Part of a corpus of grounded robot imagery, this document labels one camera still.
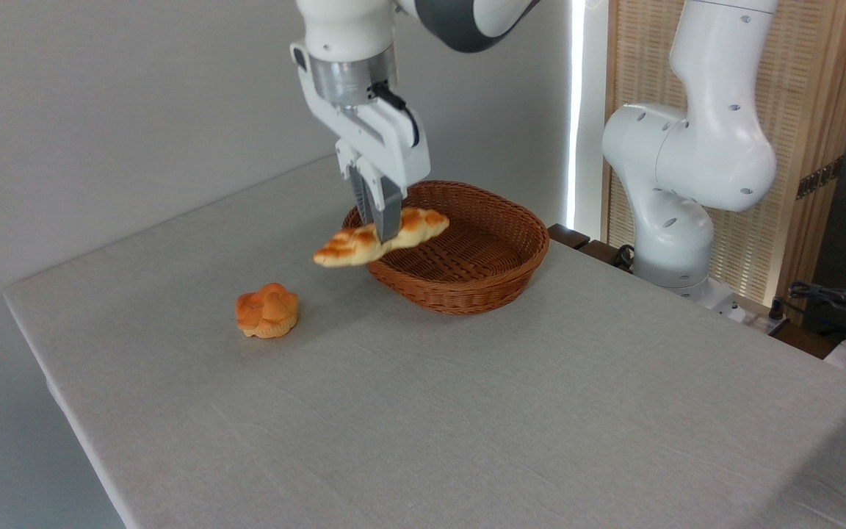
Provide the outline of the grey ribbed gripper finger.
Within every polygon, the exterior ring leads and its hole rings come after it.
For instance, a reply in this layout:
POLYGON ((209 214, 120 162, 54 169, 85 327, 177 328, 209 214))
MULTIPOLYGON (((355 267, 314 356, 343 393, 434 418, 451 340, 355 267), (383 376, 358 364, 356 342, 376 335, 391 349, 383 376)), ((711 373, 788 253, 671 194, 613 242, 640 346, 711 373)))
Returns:
POLYGON ((357 212, 361 217, 363 224, 373 224, 374 212, 376 211, 372 191, 367 185, 363 174, 356 165, 348 165, 348 181, 352 185, 353 195, 355 195, 355 202, 357 212))
POLYGON ((386 243, 396 237, 400 230, 404 198, 402 188, 378 170, 368 170, 366 195, 367 209, 372 215, 378 237, 382 243, 386 243))

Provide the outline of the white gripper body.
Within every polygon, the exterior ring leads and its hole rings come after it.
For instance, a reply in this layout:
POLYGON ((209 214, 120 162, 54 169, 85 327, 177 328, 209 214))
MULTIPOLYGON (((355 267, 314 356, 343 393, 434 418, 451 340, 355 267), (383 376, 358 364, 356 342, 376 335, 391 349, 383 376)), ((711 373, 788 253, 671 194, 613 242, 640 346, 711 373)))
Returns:
POLYGON ((291 44, 291 56, 308 108, 352 153, 366 181, 378 170, 406 194, 410 185, 430 173, 426 134, 408 105, 392 93, 397 83, 395 47, 350 62, 329 62, 311 56, 304 43, 291 44))

